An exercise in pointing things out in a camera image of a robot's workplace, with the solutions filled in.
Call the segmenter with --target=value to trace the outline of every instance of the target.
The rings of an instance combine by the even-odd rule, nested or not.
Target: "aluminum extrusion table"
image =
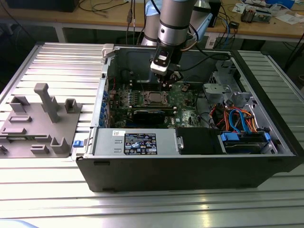
[[[46,82],[58,102],[75,97],[83,104],[75,139],[87,137],[102,72],[102,48],[35,46],[1,94],[0,120],[8,116],[12,95],[41,102],[32,88],[36,82]],[[290,117],[285,120],[303,145],[304,108],[291,105],[301,104],[298,90],[282,84],[289,79],[270,57],[240,53],[272,101],[279,104],[279,112]],[[21,219],[40,228],[304,227],[304,165],[277,174],[257,189],[94,193],[73,161],[81,152],[74,150],[65,159],[1,159],[0,218]]]

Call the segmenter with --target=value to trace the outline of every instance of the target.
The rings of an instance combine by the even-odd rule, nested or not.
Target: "power cord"
[[[199,52],[200,53],[202,53],[203,55],[205,55],[205,56],[209,56],[206,52],[204,52],[198,45],[196,45],[195,46],[198,50],[199,50]],[[230,55],[228,55],[228,54],[226,54],[226,53],[220,53],[222,56],[226,56],[227,58],[224,58],[224,59],[222,59],[222,58],[215,58],[215,57],[210,57],[210,58],[212,58],[212,59],[214,59],[214,60],[218,60],[218,61],[227,61],[227,60],[229,60],[230,59]]]
[[[126,44],[128,44],[128,31],[129,31],[129,27],[130,27],[130,24],[132,22],[132,17],[133,17],[132,6],[133,6],[133,0],[131,0],[130,9],[129,9],[128,16],[127,16],[128,26],[127,26],[127,30],[125,32],[125,43]]]
[[[22,30],[34,41],[34,43],[36,43],[36,40],[29,34],[29,32],[7,11],[1,0],[0,4],[3,7],[4,11],[9,15],[9,17],[12,18],[22,28]]]
[[[135,45],[135,0],[133,4],[133,45]]]
[[[112,9],[112,8],[114,8],[114,7],[117,7],[117,6],[122,6],[122,5],[125,5],[125,4],[127,4],[127,3],[129,3],[129,1],[126,1],[126,2],[124,2],[124,3],[121,3],[121,4],[118,4],[118,5],[115,5],[115,6],[111,6],[111,7],[108,7],[108,8],[105,8],[105,9],[85,9],[85,8],[83,8],[82,6],[81,6],[81,4],[83,3],[83,2],[85,2],[86,0],[82,0],[81,2],[79,2],[79,8],[80,9],[82,9],[82,10],[84,10],[84,11],[88,11],[88,12],[100,12],[100,11],[105,11],[105,10],[109,10],[109,9]]]
[[[207,59],[212,58],[213,56],[223,56],[223,55],[225,55],[225,54],[224,54],[224,53],[215,53],[215,54],[209,55],[209,56],[203,58],[202,60],[200,60],[199,62],[197,62],[196,64],[194,64],[193,66],[188,67],[188,68],[186,68],[186,69],[180,69],[179,71],[184,72],[184,71],[191,70],[191,69],[197,67],[197,66],[198,66],[199,64],[201,64],[202,62],[206,61]]]
[[[301,54],[301,52],[303,51],[304,49],[304,44],[302,44],[300,46],[300,48],[296,51],[296,49],[298,48],[298,46],[300,45],[302,39],[304,37],[304,32],[301,36],[301,38],[299,39],[299,42],[297,43],[297,45],[295,46],[294,50],[290,53],[287,61],[286,61],[286,64],[285,64],[285,67],[284,67],[284,71],[288,71],[288,69],[290,68],[290,66],[293,64],[293,62],[298,58],[298,56]]]
[[[147,17],[146,17],[146,0],[143,0],[143,18],[144,18],[144,25],[143,25],[143,28],[142,28],[141,32],[139,33],[139,36],[138,36],[137,41],[136,41],[136,45],[139,45],[140,37],[141,37],[144,29],[146,28],[146,22],[147,22]]]

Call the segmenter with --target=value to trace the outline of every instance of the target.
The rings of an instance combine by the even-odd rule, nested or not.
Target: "barcode sticker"
[[[124,136],[125,131],[113,131],[112,136]]]

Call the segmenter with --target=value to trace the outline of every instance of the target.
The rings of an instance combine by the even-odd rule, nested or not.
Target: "blue latch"
[[[73,147],[74,147],[74,148],[84,147],[84,141],[75,140],[74,143],[73,143]]]
[[[270,140],[271,140],[270,135],[268,133],[265,133],[264,136],[265,136],[267,142],[270,142]]]
[[[232,133],[232,132],[224,132],[223,134],[220,135],[222,141],[239,141],[239,137],[237,133]]]

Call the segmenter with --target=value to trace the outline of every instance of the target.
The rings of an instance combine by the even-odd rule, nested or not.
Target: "metal bracket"
[[[103,58],[108,58],[112,55],[110,55],[110,53],[114,54],[114,44],[104,44],[103,46],[103,50],[102,50],[102,55]]]

